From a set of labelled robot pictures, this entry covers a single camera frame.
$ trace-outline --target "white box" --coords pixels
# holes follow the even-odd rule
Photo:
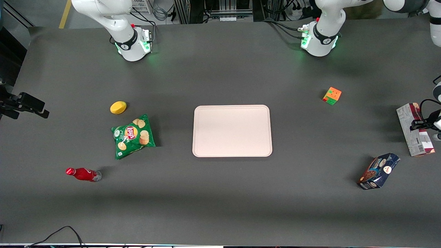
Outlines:
[[[412,157],[434,153],[435,149],[425,129],[410,130],[413,120],[421,120],[418,103],[408,103],[396,110]]]

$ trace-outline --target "yellow floor line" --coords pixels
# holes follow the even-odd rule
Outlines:
[[[63,16],[61,17],[60,25],[58,28],[64,28],[66,25],[67,16],[69,15],[69,10],[71,9],[72,2],[71,0],[67,0],[66,7],[64,7]]]

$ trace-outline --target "sponge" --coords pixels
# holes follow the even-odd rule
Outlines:
[[[121,114],[122,112],[124,112],[127,108],[127,103],[124,101],[117,101],[114,104],[112,104],[112,106],[110,106],[110,112],[112,112],[113,114]]]

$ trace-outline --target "lay's logo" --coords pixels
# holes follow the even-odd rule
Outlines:
[[[128,139],[134,139],[138,135],[138,130],[132,126],[128,126],[126,131],[124,131],[124,136]]]

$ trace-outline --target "floor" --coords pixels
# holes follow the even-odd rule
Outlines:
[[[63,17],[66,1],[65,0],[6,0],[11,6],[13,6],[20,14],[25,16],[29,21],[31,21],[35,26],[45,26],[58,28],[60,26],[60,21]],[[160,6],[161,8],[168,10],[172,5],[172,0],[155,0],[154,6]],[[397,14],[383,10],[383,15],[380,16],[382,19],[387,18],[405,18],[407,14]],[[153,15],[147,16],[148,19],[154,20],[157,24],[179,24],[176,18],[174,22],[171,22],[171,17],[167,18],[166,21],[158,21]],[[131,15],[127,16],[129,22],[135,25],[149,25],[146,22],[140,21]],[[20,41],[26,48],[29,47],[30,37],[29,33],[22,24],[11,17],[8,14],[4,15],[4,26],[6,29],[15,36],[15,38]],[[92,20],[91,18],[79,14],[73,7],[69,8],[67,12],[67,20],[64,28],[98,28],[102,27],[100,24]]]

